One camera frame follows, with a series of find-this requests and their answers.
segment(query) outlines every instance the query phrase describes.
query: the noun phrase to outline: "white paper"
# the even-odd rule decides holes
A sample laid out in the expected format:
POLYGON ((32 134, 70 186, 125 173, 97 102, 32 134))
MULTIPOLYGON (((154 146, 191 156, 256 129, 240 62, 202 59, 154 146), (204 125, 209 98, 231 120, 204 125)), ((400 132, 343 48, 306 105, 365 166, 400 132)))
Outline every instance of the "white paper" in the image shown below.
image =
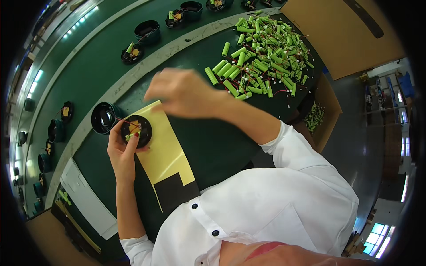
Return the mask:
POLYGON ((66 164, 60 182, 78 210, 99 235, 108 240, 118 232, 117 219, 90 188, 72 158, 66 164))

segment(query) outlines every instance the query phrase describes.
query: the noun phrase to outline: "battery pile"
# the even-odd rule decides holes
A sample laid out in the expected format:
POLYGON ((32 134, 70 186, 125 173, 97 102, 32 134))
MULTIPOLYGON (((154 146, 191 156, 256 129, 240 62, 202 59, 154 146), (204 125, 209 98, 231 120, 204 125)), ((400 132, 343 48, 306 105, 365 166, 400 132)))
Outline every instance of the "battery pile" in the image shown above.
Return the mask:
MULTIPOLYGON (((296 86, 306 88, 309 76, 302 72, 313 72, 314 59, 303 43, 304 36, 281 20, 260 16, 261 13, 258 10, 248 19, 238 20, 235 30, 241 32, 237 41, 241 48, 230 54, 231 62, 223 59, 213 69, 205 68, 205 72, 213 85, 223 84, 239 100, 248 99, 253 93, 272 98, 271 85, 277 82, 283 83, 283 91, 295 97, 296 86)), ((227 57, 229 47, 226 42, 223 57, 227 57)))
POLYGON ((314 133, 316 127, 322 123, 324 117, 323 107, 319 104, 314 104, 311 107, 309 114, 303 119, 311 135, 314 133))

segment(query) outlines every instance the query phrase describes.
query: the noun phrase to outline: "hand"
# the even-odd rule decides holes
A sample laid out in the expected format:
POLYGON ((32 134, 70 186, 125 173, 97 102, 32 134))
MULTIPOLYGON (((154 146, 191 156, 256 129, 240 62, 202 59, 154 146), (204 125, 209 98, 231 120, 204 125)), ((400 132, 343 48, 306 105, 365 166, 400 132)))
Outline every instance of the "hand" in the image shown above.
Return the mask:
POLYGON ((124 121, 119 121, 109 132, 108 155, 114 169, 115 178, 118 184, 132 184, 135 181, 135 152, 143 152, 148 147, 137 149, 139 134, 136 132, 127 145, 120 135, 121 126, 124 121))
POLYGON ((195 71, 164 69, 155 74, 144 100, 161 99, 166 113, 186 118, 213 118, 225 101, 234 100, 227 92, 213 89, 195 71))

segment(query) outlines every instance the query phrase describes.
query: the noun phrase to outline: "white shirt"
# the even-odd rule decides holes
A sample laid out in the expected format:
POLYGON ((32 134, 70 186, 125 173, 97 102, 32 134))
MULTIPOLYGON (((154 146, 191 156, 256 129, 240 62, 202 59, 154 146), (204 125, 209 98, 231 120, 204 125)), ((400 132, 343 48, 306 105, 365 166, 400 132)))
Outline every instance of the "white shirt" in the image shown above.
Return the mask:
POLYGON ((248 169, 181 204, 147 235, 120 240, 133 266, 218 266, 222 240, 280 241, 340 256, 352 233, 358 197, 292 126, 261 145, 276 168, 248 169))

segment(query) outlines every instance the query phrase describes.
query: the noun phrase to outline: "cardboard flap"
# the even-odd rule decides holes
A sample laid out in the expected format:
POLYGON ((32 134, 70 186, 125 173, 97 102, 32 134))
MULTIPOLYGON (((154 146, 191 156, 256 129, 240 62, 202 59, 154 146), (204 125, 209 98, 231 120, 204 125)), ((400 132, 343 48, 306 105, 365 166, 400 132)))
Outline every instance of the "cardboard flap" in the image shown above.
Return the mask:
POLYGON ((343 112, 333 88, 324 73, 321 73, 317 87, 315 101, 324 108, 324 117, 322 123, 315 129, 312 139, 317 147, 316 151, 321 152, 336 125, 337 119, 339 119, 340 114, 343 112))
POLYGON ((309 35, 334 80, 405 57, 398 36, 374 1, 289 0, 281 12, 309 35), (375 34, 369 22, 378 25, 382 37, 376 38, 381 34, 375 34))

